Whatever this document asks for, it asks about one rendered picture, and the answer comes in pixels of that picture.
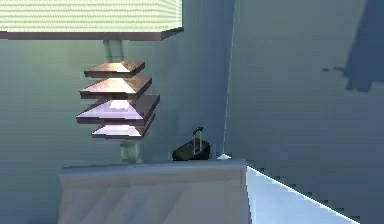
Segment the table lamp with stacked plates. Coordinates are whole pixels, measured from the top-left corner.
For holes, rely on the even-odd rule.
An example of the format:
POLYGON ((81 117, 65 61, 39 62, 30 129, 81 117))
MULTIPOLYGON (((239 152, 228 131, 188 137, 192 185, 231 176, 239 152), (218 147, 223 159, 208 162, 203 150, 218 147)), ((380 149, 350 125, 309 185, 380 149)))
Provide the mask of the table lamp with stacked plates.
POLYGON ((124 58, 124 41, 162 41, 184 31, 184 0, 0 0, 0 39, 100 40, 107 60, 84 71, 97 81, 79 91, 94 102, 76 116, 95 138, 119 139, 123 162, 141 161, 141 144, 160 97, 147 90, 143 61, 124 58))

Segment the white side table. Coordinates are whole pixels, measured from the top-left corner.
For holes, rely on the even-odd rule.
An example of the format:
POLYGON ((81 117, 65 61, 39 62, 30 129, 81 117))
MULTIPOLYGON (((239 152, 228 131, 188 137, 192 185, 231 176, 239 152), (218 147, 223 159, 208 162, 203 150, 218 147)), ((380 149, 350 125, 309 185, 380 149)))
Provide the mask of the white side table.
POLYGON ((66 167, 57 224, 250 224, 242 160, 66 167))

